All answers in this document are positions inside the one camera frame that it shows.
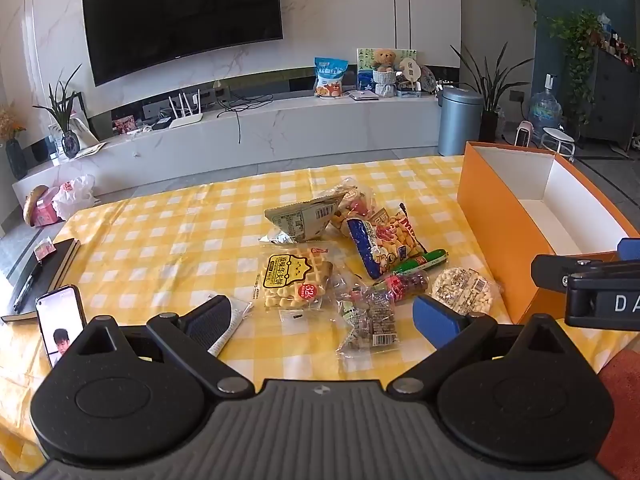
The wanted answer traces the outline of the white round stool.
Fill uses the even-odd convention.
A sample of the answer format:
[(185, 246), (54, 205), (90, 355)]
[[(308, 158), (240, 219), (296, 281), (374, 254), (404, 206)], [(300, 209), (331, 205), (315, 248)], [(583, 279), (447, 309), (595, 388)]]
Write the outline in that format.
[(574, 162), (575, 160), (575, 140), (562, 129), (544, 127), (542, 129), (540, 145), (546, 150), (552, 151), (570, 162)]

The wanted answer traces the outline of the potted plant by bin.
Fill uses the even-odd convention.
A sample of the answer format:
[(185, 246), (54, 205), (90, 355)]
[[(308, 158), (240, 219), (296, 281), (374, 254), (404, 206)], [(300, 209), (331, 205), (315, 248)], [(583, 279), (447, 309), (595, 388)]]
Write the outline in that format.
[(477, 62), (471, 50), (465, 45), (461, 49), (450, 46), (462, 65), (470, 72), (472, 81), (466, 84), (471, 90), (480, 95), (483, 101), (483, 111), (480, 115), (480, 142), (492, 143), (496, 140), (496, 132), (499, 122), (499, 106), (502, 96), (511, 89), (524, 87), (527, 81), (510, 81), (509, 77), (520, 67), (533, 62), (533, 58), (526, 58), (514, 65), (503, 64), (509, 43), (506, 41), (493, 66), (489, 66), (488, 59), (484, 58), (483, 65)]

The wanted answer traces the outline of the smartphone on stand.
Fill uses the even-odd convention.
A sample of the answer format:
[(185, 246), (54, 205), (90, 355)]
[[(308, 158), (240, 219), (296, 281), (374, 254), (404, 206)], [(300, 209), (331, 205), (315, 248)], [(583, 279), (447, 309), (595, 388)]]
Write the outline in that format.
[(66, 285), (47, 292), (37, 299), (36, 313), (44, 352), (55, 366), (86, 326), (78, 288)]

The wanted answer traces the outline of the white wifi router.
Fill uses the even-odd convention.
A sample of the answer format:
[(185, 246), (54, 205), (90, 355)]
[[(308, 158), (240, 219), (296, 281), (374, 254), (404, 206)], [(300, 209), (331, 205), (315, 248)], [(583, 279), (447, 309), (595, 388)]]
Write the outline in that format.
[(178, 103), (175, 103), (173, 98), (169, 99), (172, 113), (172, 121), (169, 124), (169, 128), (175, 129), (182, 126), (190, 126), (203, 119), (201, 91), (193, 94), (179, 92), (177, 99)]

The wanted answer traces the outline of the white snack packet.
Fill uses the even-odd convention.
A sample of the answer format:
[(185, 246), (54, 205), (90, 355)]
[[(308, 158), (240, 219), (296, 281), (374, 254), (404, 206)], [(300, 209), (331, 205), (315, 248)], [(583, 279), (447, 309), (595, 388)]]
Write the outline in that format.
[(240, 327), (241, 323), (250, 316), (253, 310), (254, 304), (252, 302), (246, 302), (234, 297), (224, 298), (222, 313), (228, 314), (229, 319), (228, 321), (224, 321), (220, 324), (221, 330), (217, 330), (219, 335), (208, 348), (208, 352), (212, 356), (216, 356), (216, 358), (218, 358), (224, 346), (228, 344), (232, 336)]

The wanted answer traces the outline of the blue water jug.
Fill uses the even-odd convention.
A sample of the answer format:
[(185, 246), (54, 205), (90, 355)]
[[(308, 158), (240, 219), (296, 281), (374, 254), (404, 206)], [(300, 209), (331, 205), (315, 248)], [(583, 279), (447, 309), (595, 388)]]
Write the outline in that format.
[(541, 138), (545, 128), (559, 128), (562, 106), (553, 94), (555, 76), (546, 75), (544, 90), (534, 94), (529, 101), (528, 121), (533, 125), (534, 135)]

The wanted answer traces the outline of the clear mixed candy bag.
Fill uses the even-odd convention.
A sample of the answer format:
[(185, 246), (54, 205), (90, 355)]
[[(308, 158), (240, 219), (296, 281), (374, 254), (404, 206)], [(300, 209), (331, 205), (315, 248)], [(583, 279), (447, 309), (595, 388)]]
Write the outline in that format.
[(388, 351), (398, 344), (395, 298), (391, 292), (352, 285), (337, 289), (335, 301), (337, 316), (348, 328), (337, 347), (338, 354), (354, 358), (366, 351)]

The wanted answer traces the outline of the pink small heater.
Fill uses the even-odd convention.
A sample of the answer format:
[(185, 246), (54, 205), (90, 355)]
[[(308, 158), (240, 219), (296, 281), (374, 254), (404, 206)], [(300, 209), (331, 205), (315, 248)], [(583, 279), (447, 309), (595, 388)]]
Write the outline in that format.
[(514, 145), (519, 146), (520, 148), (528, 148), (533, 131), (533, 124), (528, 120), (522, 120), (518, 125), (518, 128), (516, 128)]

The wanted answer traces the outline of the potato sticks bag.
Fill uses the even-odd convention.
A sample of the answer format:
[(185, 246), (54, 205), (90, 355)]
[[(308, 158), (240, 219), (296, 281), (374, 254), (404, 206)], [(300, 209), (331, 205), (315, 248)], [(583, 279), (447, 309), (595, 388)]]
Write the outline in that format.
[(320, 237), (343, 200), (345, 192), (320, 196), (306, 202), (267, 209), (265, 218), (276, 228), (268, 240), (276, 244), (298, 244)]

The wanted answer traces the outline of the blue snack bag on console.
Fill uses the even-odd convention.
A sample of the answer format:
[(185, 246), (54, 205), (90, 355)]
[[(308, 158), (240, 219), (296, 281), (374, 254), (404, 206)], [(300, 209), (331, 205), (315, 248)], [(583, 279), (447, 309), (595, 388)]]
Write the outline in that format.
[(343, 78), (348, 61), (341, 58), (315, 58), (314, 95), (318, 98), (338, 98), (343, 94)]

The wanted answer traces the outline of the round rice cake packet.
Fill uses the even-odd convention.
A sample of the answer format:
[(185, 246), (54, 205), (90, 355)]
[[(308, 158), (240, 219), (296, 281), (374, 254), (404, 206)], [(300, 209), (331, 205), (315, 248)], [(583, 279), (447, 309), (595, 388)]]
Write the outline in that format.
[(494, 297), (489, 282), (473, 269), (451, 268), (436, 278), (431, 296), (457, 314), (488, 314)]

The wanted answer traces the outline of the dark vase dried flowers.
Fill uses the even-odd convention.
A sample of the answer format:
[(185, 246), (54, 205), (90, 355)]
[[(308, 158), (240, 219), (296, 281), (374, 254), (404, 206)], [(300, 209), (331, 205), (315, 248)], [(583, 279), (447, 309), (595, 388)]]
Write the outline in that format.
[(2, 105), (0, 110), (1, 144), (6, 149), (6, 157), (16, 180), (23, 179), (28, 173), (25, 155), (18, 137), (25, 131), (23, 122), (17, 116), (13, 105)]

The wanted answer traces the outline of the green candy tube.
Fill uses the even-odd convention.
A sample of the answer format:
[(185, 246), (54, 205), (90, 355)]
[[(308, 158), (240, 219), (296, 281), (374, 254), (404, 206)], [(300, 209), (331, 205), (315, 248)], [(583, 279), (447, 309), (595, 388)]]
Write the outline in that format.
[(411, 257), (397, 266), (394, 266), (392, 273), (396, 275), (410, 274), (414, 272), (426, 271), (440, 266), (448, 261), (448, 252), (445, 249), (435, 249), (431, 252), (422, 252), (420, 255)]

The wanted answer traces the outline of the glass vase with plant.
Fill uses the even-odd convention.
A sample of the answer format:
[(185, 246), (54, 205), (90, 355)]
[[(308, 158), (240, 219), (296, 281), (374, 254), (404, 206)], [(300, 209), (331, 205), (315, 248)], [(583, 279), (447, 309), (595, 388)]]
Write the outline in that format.
[(70, 89), (70, 83), (81, 66), (78, 65), (66, 80), (59, 79), (54, 86), (48, 84), (48, 105), (35, 105), (38, 110), (46, 110), (53, 118), (61, 133), (61, 148), (68, 159), (73, 159), (80, 151), (79, 139), (70, 128), (70, 118), (74, 111), (74, 102), (80, 96)]

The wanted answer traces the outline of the waffle snack packet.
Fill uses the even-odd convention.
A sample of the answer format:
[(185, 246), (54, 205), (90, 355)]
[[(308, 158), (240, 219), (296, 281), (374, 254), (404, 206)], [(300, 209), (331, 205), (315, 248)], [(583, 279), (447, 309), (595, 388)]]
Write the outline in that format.
[(336, 262), (337, 249), (327, 242), (268, 246), (259, 258), (253, 299), (267, 311), (318, 310)]

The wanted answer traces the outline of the black wall television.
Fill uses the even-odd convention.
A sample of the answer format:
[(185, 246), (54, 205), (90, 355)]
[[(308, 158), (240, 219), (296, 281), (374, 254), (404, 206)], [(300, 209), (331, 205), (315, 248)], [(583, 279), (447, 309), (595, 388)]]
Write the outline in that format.
[(94, 83), (176, 58), (279, 40), (280, 0), (82, 0)]

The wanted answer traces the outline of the hanging ivy plant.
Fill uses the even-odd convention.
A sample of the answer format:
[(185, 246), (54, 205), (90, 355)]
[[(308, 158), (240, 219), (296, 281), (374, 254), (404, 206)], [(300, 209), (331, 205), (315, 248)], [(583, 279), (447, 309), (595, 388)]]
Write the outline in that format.
[(591, 77), (602, 39), (602, 24), (596, 12), (580, 10), (549, 18), (550, 35), (564, 42), (567, 76), (566, 118), (575, 129), (589, 122), (593, 104)]

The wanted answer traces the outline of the pink tissue box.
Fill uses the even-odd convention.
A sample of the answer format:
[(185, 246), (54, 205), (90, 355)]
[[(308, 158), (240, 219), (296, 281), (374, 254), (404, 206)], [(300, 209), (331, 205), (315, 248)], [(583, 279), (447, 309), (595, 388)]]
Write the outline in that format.
[(58, 213), (53, 207), (54, 196), (58, 194), (58, 186), (52, 186), (43, 190), (40, 195), (34, 201), (34, 208), (32, 208), (32, 226), (42, 228), (43, 226), (50, 226), (51, 224), (58, 223)]

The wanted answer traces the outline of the white plastic bag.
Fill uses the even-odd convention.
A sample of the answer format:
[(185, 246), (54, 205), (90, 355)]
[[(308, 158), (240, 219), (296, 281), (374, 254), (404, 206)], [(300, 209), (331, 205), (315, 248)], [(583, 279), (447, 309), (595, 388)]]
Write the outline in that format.
[(64, 182), (52, 198), (53, 209), (58, 218), (68, 220), (77, 211), (96, 206), (93, 195), (95, 184), (94, 177), (88, 174)]

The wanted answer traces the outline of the orange cardboard box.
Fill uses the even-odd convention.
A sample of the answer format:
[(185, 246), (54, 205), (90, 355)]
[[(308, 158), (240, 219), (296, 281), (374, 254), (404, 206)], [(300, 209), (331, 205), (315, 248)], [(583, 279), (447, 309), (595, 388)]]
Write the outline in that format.
[(564, 295), (530, 276), (537, 256), (612, 261), (620, 240), (639, 235), (570, 162), (534, 148), (466, 144), (457, 200), (516, 324), (564, 316)]

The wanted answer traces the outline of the chocolate ball bottle red label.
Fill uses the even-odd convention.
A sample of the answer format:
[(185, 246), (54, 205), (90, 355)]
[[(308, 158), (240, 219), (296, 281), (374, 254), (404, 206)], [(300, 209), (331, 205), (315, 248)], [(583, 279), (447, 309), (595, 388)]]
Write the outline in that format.
[(421, 295), (428, 289), (428, 276), (423, 271), (391, 273), (372, 285), (375, 292), (393, 302)]

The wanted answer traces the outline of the grey metal trash bin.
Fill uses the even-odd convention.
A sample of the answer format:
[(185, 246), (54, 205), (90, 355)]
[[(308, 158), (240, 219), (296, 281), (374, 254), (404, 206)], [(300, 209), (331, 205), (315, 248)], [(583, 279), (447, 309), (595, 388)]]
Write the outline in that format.
[(438, 152), (442, 156), (463, 155), (465, 144), (480, 138), (483, 98), (470, 89), (445, 87), (440, 104)]

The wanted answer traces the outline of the black notebook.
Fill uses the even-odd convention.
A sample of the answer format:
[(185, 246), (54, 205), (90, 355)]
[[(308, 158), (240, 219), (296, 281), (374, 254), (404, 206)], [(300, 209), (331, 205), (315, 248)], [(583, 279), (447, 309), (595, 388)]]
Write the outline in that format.
[(38, 261), (32, 255), (14, 286), (9, 300), (2, 304), (3, 323), (30, 321), (37, 317), (36, 301), (48, 292), (58, 289), (80, 248), (76, 238), (55, 243), (55, 252)]

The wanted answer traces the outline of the white marble tv console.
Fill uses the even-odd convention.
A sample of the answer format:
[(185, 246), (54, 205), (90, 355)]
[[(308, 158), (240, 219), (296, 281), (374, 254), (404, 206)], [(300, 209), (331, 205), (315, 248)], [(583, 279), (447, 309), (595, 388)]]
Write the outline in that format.
[(118, 136), (96, 154), (45, 162), (14, 183), (24, 202), (38, 185), (93, 177), (96, 194), (191, 174), (287, 159), (434, 148), (440, 108), (434, 96), (356, 102), (348, 96), (277, 100), (234, 114), (208, 113), (179, 128)]

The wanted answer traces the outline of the orange shrimp chips bag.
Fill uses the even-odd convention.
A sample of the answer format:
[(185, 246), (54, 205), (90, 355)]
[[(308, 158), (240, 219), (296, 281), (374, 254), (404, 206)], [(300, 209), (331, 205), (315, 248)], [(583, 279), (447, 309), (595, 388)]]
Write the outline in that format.
[(395, 266), (425, 252), (416, 237), (404, 203), (389, 214), (379, 209), (369, 218), (352, 217), (345, 221), (348, 234), (354, 241), (364, 270), (377, 280)]

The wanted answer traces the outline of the mixed fruit snack bag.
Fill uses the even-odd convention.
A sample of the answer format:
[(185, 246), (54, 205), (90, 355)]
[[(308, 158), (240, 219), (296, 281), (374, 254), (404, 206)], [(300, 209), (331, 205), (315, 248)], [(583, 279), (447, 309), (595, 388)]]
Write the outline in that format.
[(330, 222), (344, 236), (350, 237), (347, 220), (351, 218), (367, 219), (375, 213), (376, 200), (373, 191), (355, 178), (348, 177), (329, 190), (329, 194), (343, 193)]

